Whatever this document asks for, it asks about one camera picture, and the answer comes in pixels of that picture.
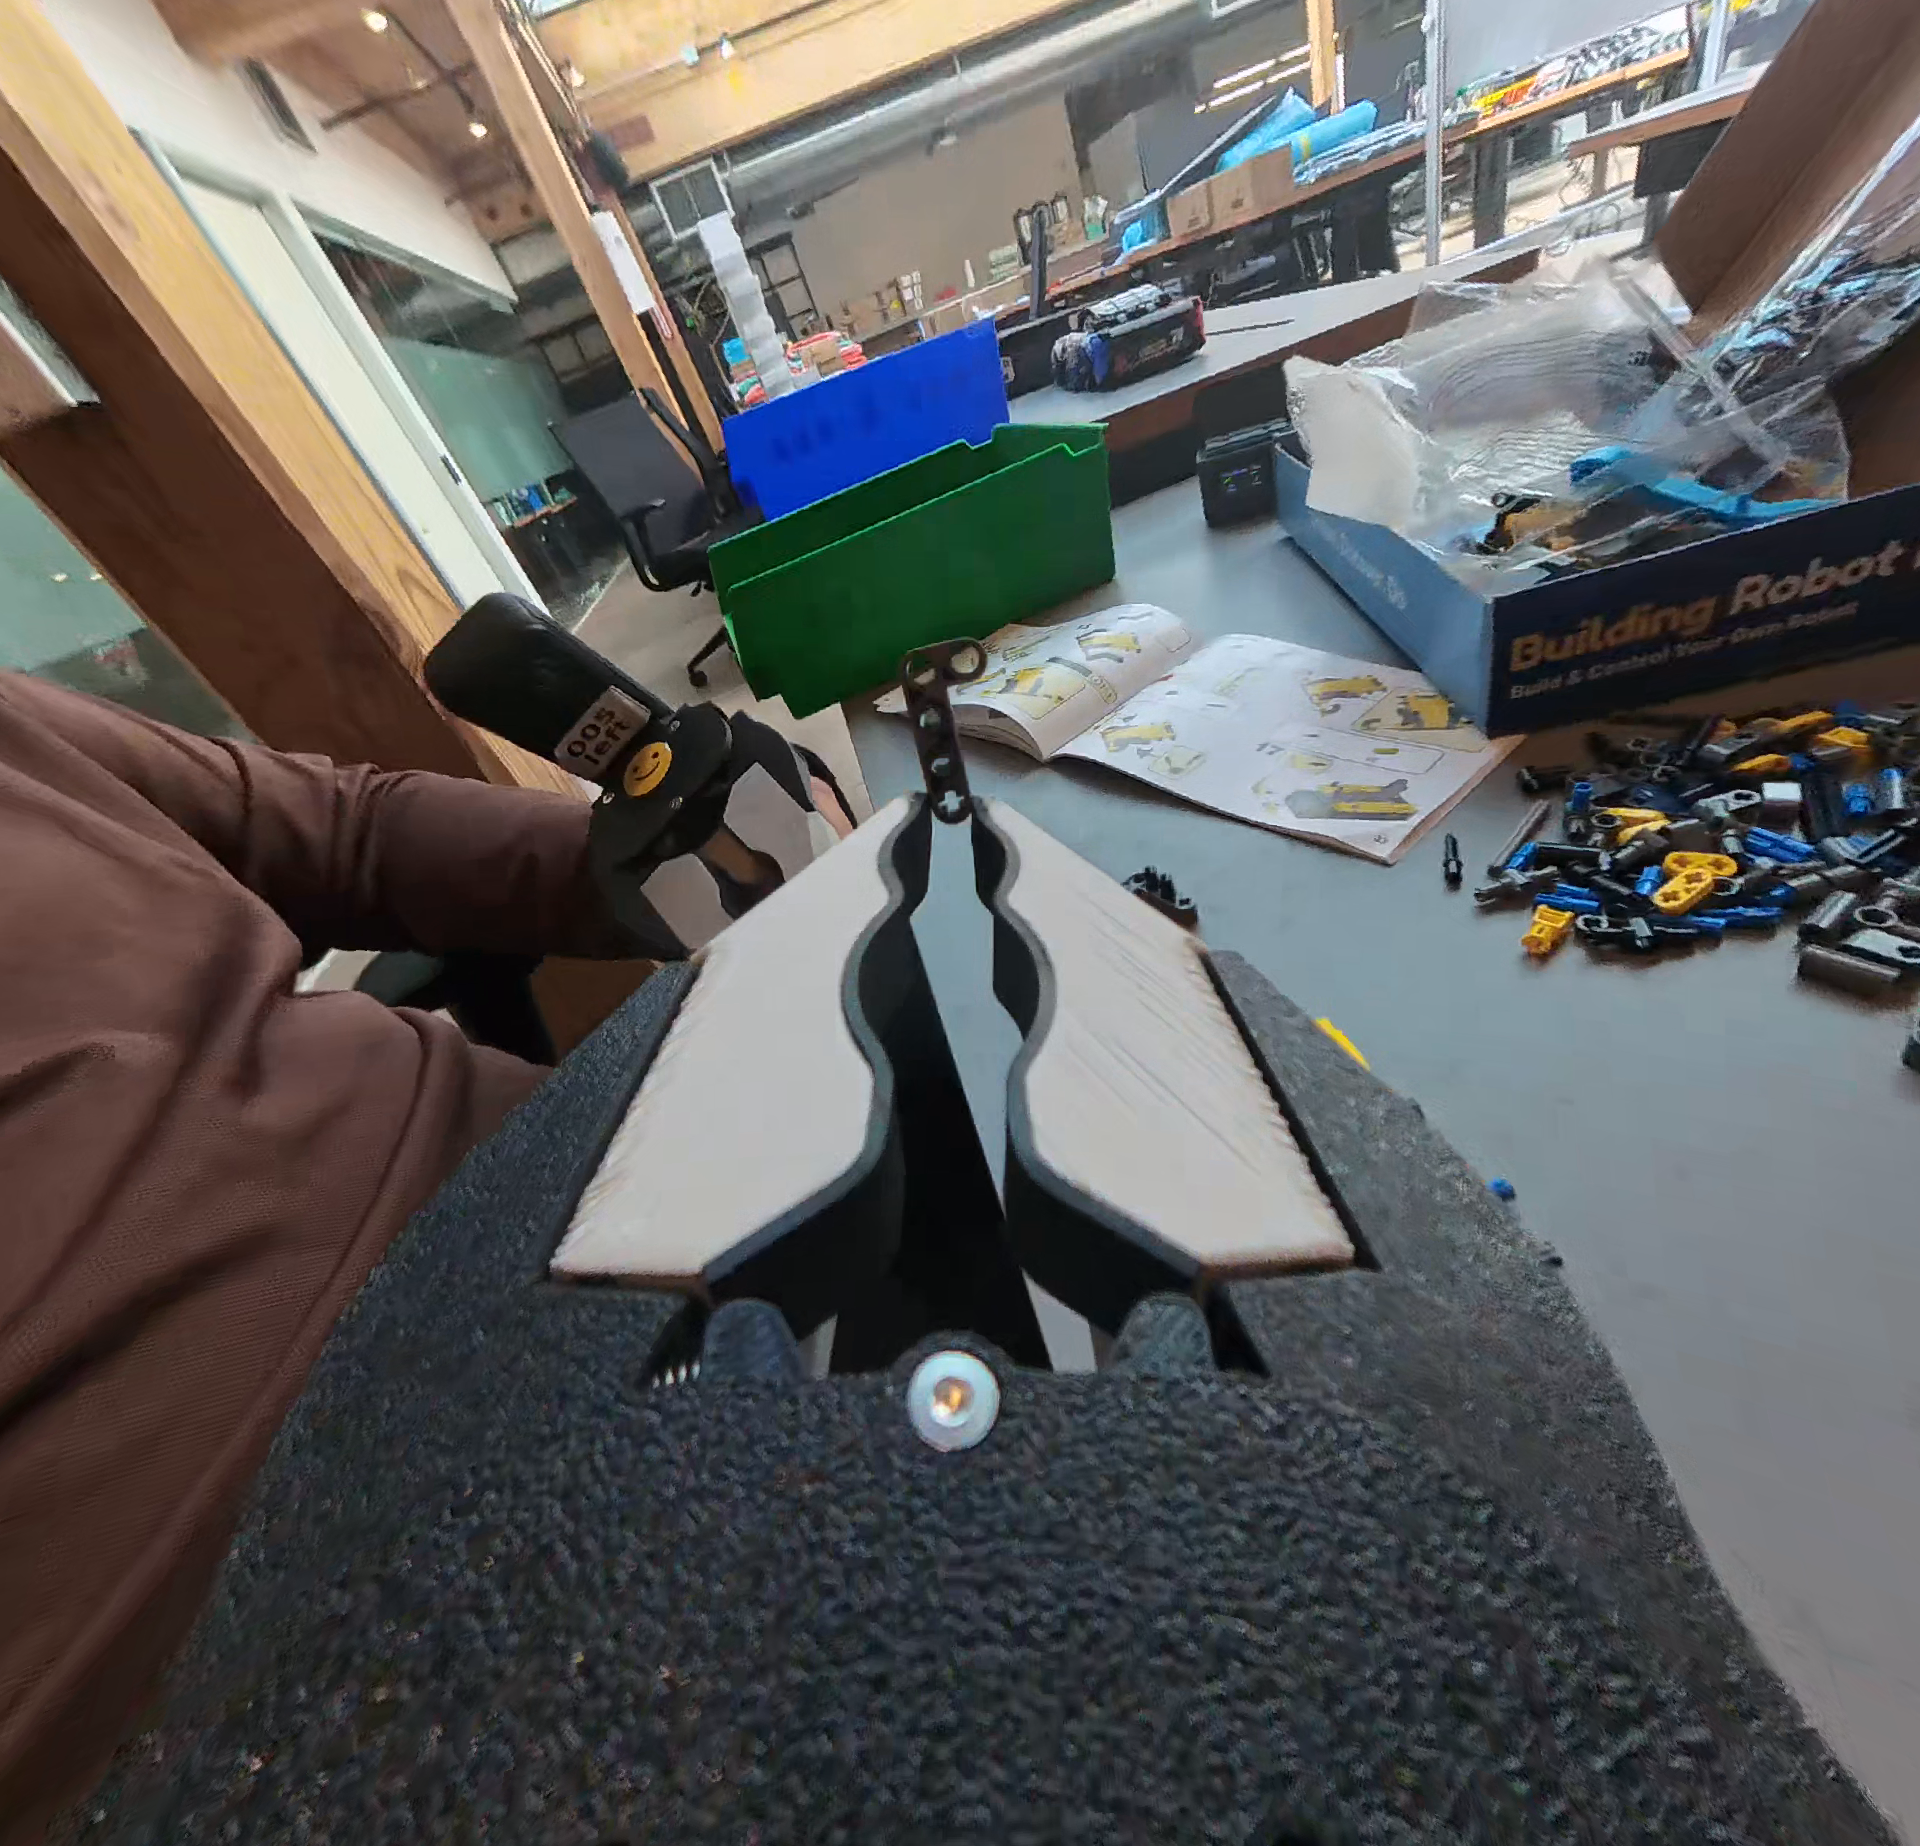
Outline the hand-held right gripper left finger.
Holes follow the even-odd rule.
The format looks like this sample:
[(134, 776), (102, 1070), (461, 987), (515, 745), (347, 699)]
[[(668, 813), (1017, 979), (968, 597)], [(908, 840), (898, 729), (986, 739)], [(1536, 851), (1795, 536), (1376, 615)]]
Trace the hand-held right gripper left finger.
[(694, 960), (549, 1260), (553, 1282), (862, 1290), (899, 1245), (894, 1077), (855, 1009), (904, 908), (907, 795)]

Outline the stack of white containers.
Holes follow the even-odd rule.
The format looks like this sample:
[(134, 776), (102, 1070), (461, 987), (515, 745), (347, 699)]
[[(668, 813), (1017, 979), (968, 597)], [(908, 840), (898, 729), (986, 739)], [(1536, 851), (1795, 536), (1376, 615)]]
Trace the stack of white containers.
[(737, 271), (730, 274), (730, 313), (742, 345), (750, 358), (755, 376), (770, 398), (795, 389), (795, 376), (787, 358), (789, 338), (776, 315), (773, 303), (765, 297), (759, 274), (759, 262), (743, 247), (737, 234), (730, 237)]

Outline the black red tool bag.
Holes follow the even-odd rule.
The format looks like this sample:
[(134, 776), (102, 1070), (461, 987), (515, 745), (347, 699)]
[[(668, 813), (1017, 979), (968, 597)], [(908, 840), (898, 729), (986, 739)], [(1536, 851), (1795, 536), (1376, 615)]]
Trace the black red tool bag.
[(1202, 299), (1138, 285), (1069, 315), (1050, 352), (1050, 383), (1064, 393), (1109, 393), (1172, 371), (1205, 345)]

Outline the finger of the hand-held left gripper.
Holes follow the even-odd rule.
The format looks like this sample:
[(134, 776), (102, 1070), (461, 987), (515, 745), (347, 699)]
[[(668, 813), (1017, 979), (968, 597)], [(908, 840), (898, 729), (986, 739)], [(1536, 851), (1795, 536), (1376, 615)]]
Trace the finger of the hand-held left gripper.
[(722, 825), (759, 865), (811, 865), (825, 849), (811, 776), (787, 747), (742, 768)]
[(700, 849), (655, 865), (641, 895), (683, 955), (698, 955), (750, 910), (750, 849), (716, 832)]

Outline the person's brown sweater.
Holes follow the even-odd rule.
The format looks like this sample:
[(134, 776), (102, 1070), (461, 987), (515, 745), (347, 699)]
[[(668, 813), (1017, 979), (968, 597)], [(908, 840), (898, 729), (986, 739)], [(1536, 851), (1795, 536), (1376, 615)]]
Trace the person's brown sweater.
[(4, 892), (4, 1842), (131, 1730), (334, 1321), (534, 1085), (297, 956), (211, 877)]

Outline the clear bag of kit parts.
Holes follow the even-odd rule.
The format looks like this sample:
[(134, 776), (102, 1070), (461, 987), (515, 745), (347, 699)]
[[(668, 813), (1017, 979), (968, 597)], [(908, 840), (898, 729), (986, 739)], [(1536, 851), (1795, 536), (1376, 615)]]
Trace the clear bag of kit parts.
[[(1694, 353), (1620, 271), (1430, 285), (1396, 342), (1287, 360), (1307, 508), (1381, 528), (1463, 584), (1530, 585), (1846, 497), (1852, 453), (1824, 389), (1739, 403)], [(1571, 464), (1610, 443), (1656, 451), (1697, 485), (1575, 494)]]

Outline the building instruction booklet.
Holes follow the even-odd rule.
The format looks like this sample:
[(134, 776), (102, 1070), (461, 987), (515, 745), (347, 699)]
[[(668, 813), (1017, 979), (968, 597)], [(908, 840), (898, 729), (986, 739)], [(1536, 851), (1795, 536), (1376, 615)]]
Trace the building instruction booklet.
[(1005, 627), (946, 702), (962, 734), (1037, 764), (1372, 865), (1395, 865), (1516, 749), (1421, 674), (1245, 633), (1199, 642), (1153, 605)]

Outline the black office chair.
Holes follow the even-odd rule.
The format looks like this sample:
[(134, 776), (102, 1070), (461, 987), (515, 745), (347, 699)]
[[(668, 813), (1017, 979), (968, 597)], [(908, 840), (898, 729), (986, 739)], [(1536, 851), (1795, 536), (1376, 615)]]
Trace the black office chair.
[(553, 420), (549, 432), (615, 521), (652, 591), (709, 591), (709, 556), (765, 521), (734, 485), (730, 464), (654, 389)]

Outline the green plastic bin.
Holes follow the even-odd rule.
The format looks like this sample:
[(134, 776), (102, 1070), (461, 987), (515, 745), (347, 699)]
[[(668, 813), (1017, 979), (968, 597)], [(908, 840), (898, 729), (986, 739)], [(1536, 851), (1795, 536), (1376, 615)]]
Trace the green plastic bin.
[(1109, 584), (1105, 432), (1003, 424), (733, 536), (707, 568), (751, 693), (805, 719), (894, 685), (910, 650)]

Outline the long grey table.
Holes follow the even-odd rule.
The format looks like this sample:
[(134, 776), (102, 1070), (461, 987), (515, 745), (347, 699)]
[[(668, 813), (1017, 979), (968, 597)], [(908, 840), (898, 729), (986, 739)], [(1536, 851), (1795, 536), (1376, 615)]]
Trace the long grey table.
[(1637, 224), (1591, 237), (1576, 237), (1571, 226), (1541, 226), (1436, 269), (1207, 308), (1207, 344), (1183, 364), (1112, 393), (1042, 389), (1012, 402), (1010, 413), (1019, 424), (1118, 420), (1241, 371), (1281, 364), (1296, 352), (1326, 363), (1392, 342), (1405, 330), (1418, 294), (1434, 283), (1500, 283), (1528, 274), (1564, 279), (1590, 259), (1633, 257), (1640, 250)]

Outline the small black device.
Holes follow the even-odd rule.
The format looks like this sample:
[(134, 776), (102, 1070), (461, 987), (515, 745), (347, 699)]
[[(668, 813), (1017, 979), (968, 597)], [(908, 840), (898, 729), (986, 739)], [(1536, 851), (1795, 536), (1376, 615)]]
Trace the small black device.
[(1207, 528), (1226, 532), (1275, 516), (1276, 458), (1305, 458), (1287, 418), (1205, 437), (1195, 451), (1193, 476)]

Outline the grey desk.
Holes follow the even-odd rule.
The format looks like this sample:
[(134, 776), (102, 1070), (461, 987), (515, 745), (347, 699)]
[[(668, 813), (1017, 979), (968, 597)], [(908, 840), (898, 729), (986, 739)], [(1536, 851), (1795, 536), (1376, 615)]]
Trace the grey desk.
[(1783, 938), (1528, 964), (1437, 837), (1378, 869), (981, 764), (1174, 873), (1292, 1000), (1334, 1164), (1500, 1280), (1245, 1287), (1265, 1374), (1064, 1383), (907, 1813), (855, 1833), (1916, 1842), (1906, 1004)]

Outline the pile of mixed building pieces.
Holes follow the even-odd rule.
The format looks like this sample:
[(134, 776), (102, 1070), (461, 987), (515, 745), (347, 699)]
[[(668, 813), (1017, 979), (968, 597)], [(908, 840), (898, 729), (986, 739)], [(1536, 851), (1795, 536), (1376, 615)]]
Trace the pile of mixed building pieces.
[(1513, 871), (1465, 871), (1481, 916), (1558, 898), (1583, 918), (1555, 956), (1633, 964), (1783, 938), (1801, 987), (1916, 1006), (1916, 699), (1615, 714), (1516, 785), (1555, 813)]

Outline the blue plastic bin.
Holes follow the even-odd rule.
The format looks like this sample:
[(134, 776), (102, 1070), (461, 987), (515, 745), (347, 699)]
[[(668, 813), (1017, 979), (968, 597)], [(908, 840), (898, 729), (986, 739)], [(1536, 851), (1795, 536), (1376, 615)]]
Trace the blue plastic bin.
[(777, 520), (1010, 422), (991, 321), (756, 403), (726, 424), (734, 492)]

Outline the light grey angled beam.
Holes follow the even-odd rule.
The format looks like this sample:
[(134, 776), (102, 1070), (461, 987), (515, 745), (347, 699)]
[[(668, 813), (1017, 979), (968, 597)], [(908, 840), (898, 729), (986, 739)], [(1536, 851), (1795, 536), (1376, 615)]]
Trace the light grey angled beam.
[(899, 702), (914, 736), (929, 818), (938, 825), (972, 820), (972, 788), (960, 747), (954, 694), (987, 667), (976, 640), (935, 642), (899, 660)]

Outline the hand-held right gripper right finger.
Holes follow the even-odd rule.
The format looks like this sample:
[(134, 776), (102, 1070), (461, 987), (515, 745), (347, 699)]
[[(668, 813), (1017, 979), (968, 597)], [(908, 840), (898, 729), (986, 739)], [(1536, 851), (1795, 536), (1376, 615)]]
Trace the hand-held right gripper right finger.
[(991, 987), (1019, 1033), (1005, 1217), (1043, 1287), (1345, 1270), (1356, 1244), (1198, 938), (1003, 804), (972, 818)]

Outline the blue kit box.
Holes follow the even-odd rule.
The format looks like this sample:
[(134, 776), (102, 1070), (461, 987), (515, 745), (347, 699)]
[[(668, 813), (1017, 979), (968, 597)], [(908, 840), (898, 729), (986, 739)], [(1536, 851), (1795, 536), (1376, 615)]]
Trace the blue kit box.
[(1916, 485), (1483, 597), (1412, 543), (1307, 508), (1289, 454), (1272, 472), (1296, 549), (1494, 736), (1916, 644)]

